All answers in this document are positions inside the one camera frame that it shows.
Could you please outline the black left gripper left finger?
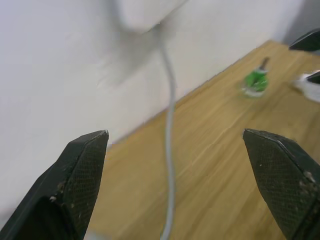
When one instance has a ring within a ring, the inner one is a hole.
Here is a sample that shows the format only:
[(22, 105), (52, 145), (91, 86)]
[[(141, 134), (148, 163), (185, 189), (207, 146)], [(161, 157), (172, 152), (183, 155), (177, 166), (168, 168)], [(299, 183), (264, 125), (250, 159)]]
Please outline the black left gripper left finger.
[(2, 240), (82, 240), (98, 198), (107, 130), (82, 135), (31, 186), (0, 231)]

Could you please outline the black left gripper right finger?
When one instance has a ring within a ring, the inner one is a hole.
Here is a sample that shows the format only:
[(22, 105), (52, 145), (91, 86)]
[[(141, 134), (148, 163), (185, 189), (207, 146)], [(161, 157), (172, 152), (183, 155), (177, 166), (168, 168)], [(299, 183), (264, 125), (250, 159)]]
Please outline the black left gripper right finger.
[(320, 238), (320, 166), (284, 136), (246, 128), (244, 141), (255, 181), (288, 240)]

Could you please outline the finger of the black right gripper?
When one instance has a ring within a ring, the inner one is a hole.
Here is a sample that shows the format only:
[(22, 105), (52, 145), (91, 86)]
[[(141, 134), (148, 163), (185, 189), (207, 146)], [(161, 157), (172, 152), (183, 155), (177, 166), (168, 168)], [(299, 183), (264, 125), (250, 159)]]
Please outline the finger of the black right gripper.
[(315, 72), (306, 77), (306, 80), (313, 84), (320, 84), (320, 72)]
[(320, 29), (313, 29), (289, 45), (290, 50), (316, 52), (320, 50)]

